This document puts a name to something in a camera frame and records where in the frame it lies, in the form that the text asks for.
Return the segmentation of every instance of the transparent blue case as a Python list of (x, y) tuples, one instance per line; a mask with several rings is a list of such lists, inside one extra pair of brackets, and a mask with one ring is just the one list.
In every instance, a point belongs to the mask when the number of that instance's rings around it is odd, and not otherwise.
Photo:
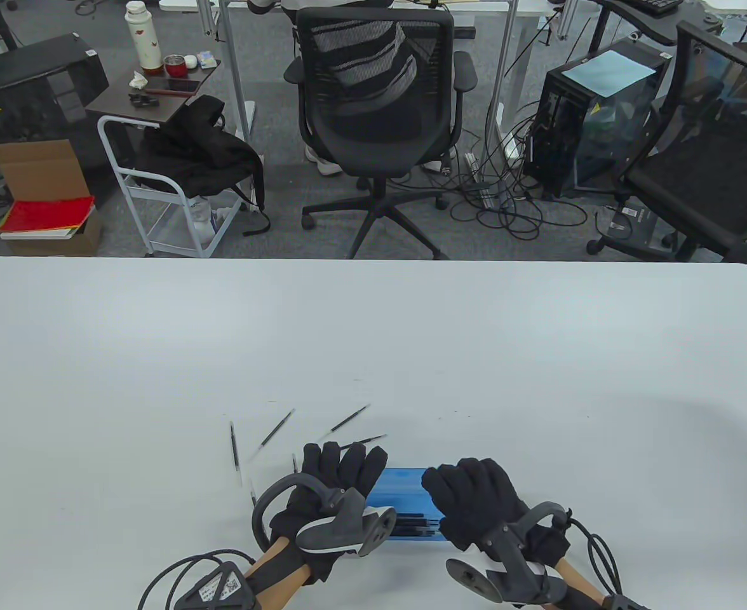
[(393, 506), (398, 514), (391, 539), (444, 540), (438, 532), (443, 515), (422, 487), (425, 468), (385, 468), (368, 496), (370, 506)]

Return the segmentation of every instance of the striped shirt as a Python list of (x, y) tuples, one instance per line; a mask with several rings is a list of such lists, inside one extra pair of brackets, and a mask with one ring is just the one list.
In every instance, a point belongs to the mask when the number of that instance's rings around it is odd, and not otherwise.
[[(249, 0), (249, 4), (264, 4), (266, 12), (274, 0)], [(390, 2), (281, 0), (281, 7), (293, 21), (297, 9), (344, 4), (388, 6)], [(426, 60), (434, 50), (434, 41), (427, 41), (429, 48), (422, 48), (406, 38), (397, 21), (342, 21), (318, 26), (311, 34), (322, 60), (347, 93), (335, 110), (345, 116), (377, 111), (399, 99), (416, 78), (417, 61)]]

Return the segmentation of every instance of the keyboard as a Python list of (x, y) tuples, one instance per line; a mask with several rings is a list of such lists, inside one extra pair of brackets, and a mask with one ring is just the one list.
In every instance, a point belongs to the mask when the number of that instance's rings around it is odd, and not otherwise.
[(643, 13), (658, 17), (664, 13), (675, 11), (684, 0), (622, 0), (626, 5), (632, 6)]

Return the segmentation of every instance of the computer tower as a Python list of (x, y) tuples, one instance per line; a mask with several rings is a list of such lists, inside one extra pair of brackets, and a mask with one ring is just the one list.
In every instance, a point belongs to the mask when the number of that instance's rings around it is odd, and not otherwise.
[[(0, 144), (69, 140), (89, 190), (103, 203), (116, 181), (97, 133), (97, 117), (85, 105), (108, 86), (100, 57), (77, 34), (2, 53)], [(118, 159), (133, 159), (123, 126), (111, 125), (109, 133)]]
[(523, 173), (548, 194), (560, 197), (598, 188), (600, 178), (621, 170), (649, 116), (670, 55), (641, 41), (622, 39), (606, 49), (655, 70), (608, 98), (564, 73), (588, 58), (550, 70), (525, 144)]

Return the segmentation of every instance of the chair caster wheel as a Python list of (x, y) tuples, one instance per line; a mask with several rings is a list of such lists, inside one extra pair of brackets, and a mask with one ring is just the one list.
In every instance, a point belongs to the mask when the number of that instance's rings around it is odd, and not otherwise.
[(602, 252), (602, 249), (605, 248), (605, 244), (603, 244), (598, 239), (592, 239), (587, 244), (585, 244), (585, 252), (589, 253), (591, 256), (596, 256), (600, 252)]

